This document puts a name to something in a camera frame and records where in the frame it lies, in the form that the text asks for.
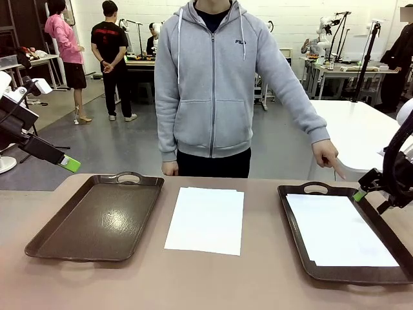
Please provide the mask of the person's right hand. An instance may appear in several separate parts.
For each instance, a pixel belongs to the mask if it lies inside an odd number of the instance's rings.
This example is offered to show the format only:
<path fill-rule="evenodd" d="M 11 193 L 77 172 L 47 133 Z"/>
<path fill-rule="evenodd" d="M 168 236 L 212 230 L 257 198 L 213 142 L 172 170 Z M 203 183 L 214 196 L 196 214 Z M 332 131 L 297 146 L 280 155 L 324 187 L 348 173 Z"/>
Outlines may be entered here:
<path fill-rule="evenodd" d="M 164 161 L 161 165 L 161 171 L 165 176 L 178 176 L 179 166 L 177 161 Z"/>

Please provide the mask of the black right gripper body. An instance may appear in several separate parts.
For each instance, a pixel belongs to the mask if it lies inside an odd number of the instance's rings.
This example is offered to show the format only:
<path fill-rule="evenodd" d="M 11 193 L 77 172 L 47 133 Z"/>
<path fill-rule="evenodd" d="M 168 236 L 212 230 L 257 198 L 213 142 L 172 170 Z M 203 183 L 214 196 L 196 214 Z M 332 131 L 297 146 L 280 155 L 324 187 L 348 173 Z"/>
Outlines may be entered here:
<path fill-rule="evenodd" d="M 359 192 L 369 193 L 369 192 L 387 192 L 387 183 L 384 175 L 381 171 L 376 168 L 368 171 L 364 176 L 362 176 L 359 181 Z"/>

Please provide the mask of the person's left hand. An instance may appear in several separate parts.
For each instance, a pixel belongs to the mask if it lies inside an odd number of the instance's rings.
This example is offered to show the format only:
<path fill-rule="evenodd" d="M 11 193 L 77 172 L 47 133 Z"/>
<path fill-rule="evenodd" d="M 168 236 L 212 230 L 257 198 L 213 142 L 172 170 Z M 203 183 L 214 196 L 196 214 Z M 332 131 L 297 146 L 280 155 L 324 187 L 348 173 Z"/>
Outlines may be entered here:
<path fill-rule="evenodd" d="M 329 139 L 313 143 L 312 152 L 316 163 L 320 167 L 332 168 L 342 179 L 346 179 L 341 165 L 337 160 L 339 152 Z"/>

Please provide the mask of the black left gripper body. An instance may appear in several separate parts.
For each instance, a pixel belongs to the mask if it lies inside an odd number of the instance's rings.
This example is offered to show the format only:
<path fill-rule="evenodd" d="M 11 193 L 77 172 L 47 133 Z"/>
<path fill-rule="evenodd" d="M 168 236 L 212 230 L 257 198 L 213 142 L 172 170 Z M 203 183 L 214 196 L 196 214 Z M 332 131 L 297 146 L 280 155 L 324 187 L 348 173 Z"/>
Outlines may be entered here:
<path fill-rule="evenodd" d="M 29 139 L 29 130 L 38 119 L 38 115 L 27 108 L 17 107 L 4 121 L 1 121 L 1 150 L 11 144 L 24 145 Z"/>

